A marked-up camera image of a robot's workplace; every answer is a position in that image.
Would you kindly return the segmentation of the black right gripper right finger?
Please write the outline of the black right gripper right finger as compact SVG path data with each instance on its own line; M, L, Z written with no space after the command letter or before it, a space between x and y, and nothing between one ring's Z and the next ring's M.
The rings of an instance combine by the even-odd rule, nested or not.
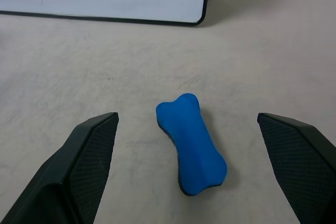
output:
M335 146L314 126L270 113L257 122L275 178L300 223L335 223Z

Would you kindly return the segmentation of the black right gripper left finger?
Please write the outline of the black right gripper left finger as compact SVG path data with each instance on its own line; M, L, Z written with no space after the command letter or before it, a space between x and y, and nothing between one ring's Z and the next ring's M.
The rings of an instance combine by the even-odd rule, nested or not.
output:
M47 159L2 223L94 223L109 177L116 112L77 125Z

